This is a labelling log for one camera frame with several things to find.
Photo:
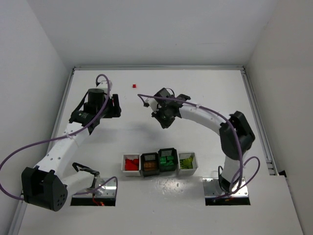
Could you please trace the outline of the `green upside-down lego brick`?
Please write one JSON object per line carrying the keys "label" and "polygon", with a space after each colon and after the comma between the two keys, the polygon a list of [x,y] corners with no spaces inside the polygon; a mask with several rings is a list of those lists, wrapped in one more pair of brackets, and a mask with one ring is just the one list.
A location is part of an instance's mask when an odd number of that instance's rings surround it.
{"label": "green upside-down lego brick", "polygon": [[167,158],[166,157],[160,157],[160,165],[166,165],[167,164]]}

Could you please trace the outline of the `lime square lego brick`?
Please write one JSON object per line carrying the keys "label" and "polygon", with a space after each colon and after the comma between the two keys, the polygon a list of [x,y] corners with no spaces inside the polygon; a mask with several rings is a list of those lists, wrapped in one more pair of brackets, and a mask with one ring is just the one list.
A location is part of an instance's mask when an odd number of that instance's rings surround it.
{"label": "lime square lego brick", "polygon": [[181,169],[193,169],[193,157],[180,159],[179,162],[180,162]]}

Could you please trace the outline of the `orange brown lego brick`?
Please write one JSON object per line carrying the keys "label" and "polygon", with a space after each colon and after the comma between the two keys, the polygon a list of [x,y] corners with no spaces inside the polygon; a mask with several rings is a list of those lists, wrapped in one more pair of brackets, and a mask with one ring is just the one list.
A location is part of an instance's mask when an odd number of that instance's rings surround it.
{"label": "orange brown lego brick", "polygon": [[154,171],[157,170],[157,162],[156,161],[145,161],[143,163],[143,170],[144,171]]}

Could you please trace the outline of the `red round lego piece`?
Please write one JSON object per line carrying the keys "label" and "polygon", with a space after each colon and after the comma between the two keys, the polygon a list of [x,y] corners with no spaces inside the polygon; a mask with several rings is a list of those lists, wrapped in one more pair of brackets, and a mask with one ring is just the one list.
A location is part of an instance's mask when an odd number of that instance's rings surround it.
{"label": "red round lego piece", "polygon": [[132,168],[125,168],[127,171],[138,171],[139,165],[134,164]]}

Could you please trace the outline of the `red rectangular lego brick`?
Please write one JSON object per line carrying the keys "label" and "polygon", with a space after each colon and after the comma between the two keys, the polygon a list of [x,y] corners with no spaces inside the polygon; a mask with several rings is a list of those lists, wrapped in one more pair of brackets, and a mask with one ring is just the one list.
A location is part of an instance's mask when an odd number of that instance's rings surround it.
{"label": "red rectangular lego brick", "polygon": [[133,160],[131,160],[131,159],[126,159],[125,160],[125,168],[132,168],[133,165],[134,165]]}

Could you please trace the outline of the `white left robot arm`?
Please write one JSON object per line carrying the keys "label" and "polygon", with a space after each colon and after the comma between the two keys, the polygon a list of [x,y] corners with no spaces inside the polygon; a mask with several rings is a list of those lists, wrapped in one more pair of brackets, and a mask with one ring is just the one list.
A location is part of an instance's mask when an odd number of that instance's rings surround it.
{"label": "white left robot arm", "polygon": [[51,211],[59,211],[76,193],[95,192],[100,173],[74,163],[76,173],[64,177],[66,166],[84,140],[103,118],[121,116],[119,97],[104,88],[89,89],[71,113],[65,137],[55,142],[47,155],[33,168],[22,172],[23,199]]}

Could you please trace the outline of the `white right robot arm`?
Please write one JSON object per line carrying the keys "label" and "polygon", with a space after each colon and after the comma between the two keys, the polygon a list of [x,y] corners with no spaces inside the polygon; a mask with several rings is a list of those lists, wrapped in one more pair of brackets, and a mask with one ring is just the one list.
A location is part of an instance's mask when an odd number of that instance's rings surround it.
{"label": "white right robot arm", "polygon": [[159,90],[152,98],[147,98],[145,106],[152,109],[152,117],[163,129],[170,127],[176,118],[181,118],[196,122],[220,137],[225,161],[219,183],[220,188],[229,193],[231,187],[242,178],[244,155],[255,141],[255,135],[245,115],[236,111],[223,116],[196,105],[185,94],[174,96],[166,88]]}

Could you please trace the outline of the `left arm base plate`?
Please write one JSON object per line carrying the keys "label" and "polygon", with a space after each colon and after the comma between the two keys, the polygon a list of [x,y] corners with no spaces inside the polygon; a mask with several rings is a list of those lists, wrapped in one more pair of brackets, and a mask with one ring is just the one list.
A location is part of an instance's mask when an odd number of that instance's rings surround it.
{"label": "left arm base plate", "polygon": [[98,198],[114,198],[116,196],[116,179],[99,178],[96,180],[95,187],[101,187],[94,193],[84,194],[84,196],[92,196]]}

